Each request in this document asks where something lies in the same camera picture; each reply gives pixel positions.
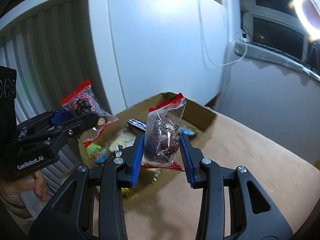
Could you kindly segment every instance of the window sill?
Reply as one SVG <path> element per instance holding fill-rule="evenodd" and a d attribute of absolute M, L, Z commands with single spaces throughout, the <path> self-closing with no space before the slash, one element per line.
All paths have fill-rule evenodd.
<path fill-rule="evenodd" d="M 248 43 L 248 52 L 245 55 L 245 58 L 258 60 L 262 62 L 267 62 L 271 64 L 276 64 L 282 67 L 289 68 L 293 71 L 299 73 L 306 73 L 310 78 L 320 82 L 320 76 L 311 71 L 310 69 L 306 68 L 304 65 L 286 57 L 284 55 L 278 54 L 276 52 L 270 51 L 268 49 L 259 47 L 254 44 Z M 235 45 L 235 54 L 241 57 L 245 51 L 245 44 L 244 42 L 237 41 Z"/>

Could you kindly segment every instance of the white cord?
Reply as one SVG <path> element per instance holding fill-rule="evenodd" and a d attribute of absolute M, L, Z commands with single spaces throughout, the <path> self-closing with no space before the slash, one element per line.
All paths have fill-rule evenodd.
<path fill-rule="evenodd" d="M 207 58 L 209 59 L 210 63 L 215 65 L 215 66 L 222 67 L 222 66 L 227 66 L 227 65 L 230 65 L 230 64 L 233 64 L 233 63 L 236 63 L 236 62 L 239 62 L 239 61 L 243 60 L 245 55 L 247 55 L 247 52 L 248 52 L 248 44 L 246 42 L 244 43 L 244 46 L 245 46 L 244 53 L 239 59 L 237 59 L 235 61 L 231 61 L 229 63 L 221 64 L 221 65 L 218 65 L 218 64 L 215 64 L 215 63 L 212 62 L 212 60 L 211 60 L 211 58 L 209 56 L 209 52 L 208 52 L 207 45 L 205 43 L 205 38 L 204 38 L 203 22 L 202 22 L 202 15 L 201 15 L 201 0 L 198 0 L 198 14 L 199 14 L 200 31 L 201 31 L 201 38 L 203 40 L 204 51 L 205 51 L 205 53 L 207 55 Z"/>

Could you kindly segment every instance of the white cabinet door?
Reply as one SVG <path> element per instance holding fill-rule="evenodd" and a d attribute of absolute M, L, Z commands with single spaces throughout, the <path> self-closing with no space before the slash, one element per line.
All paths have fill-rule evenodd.
<path fill-rule="evenodd" d="M 222 67 L 212 65 L 204 52 L 198 0 L 108 0 L 108 9 L 127 107 L 167 91 L 200 104 L 218 94 Z M 225 8 L 201 0 L 201 11 L 211 61 L 223 64 Z"/>

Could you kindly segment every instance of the blue ridged pad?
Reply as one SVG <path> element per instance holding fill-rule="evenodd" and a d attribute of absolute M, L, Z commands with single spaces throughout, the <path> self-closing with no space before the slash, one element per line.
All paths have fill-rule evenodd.
<path fill-rule="evenodd" d="M 191 187 L 194 186 L 195 177 L 194 177 L 194 167 L 190 158 L 190 153 L 187 149 L 186 142 L 183 136 L 180 136 L 180 153 L 183 161 L 183 166 L 186 171 L 187 181 Z"/>
<path fill-rule="evenodd" d="M 132 168 L 131 168 L 131 179 L 130 179 L 130 185 L 131 187 L 134 187 L 134 185 L 138 181 L 139 173 L 140 173 L 140 167 L 141 167 L 141 161 L 143 157 L 143 145 L 144 145 L 144 135 L 141 136 L 140 142 L 138 144 L 138 148 L 133 160 Z"/>

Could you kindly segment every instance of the human hand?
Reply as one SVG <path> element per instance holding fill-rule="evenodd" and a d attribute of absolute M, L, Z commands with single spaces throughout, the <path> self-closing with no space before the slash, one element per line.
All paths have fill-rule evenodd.
<path fill-rule="evenodd" d="M 5 181 L 1 179 L 0 196 L 2 197 L 2 199 L 7 201 L 11 205 L 24 207 L 25 205 L 19 193 L 22 191 L 33 189 L 35 195 L 42 202 L 48 202 L 48 189 L 42 171 L 34 172 L 33 176 L 34 178 L 31 175 L 28 175 L 16 181 Z"/>

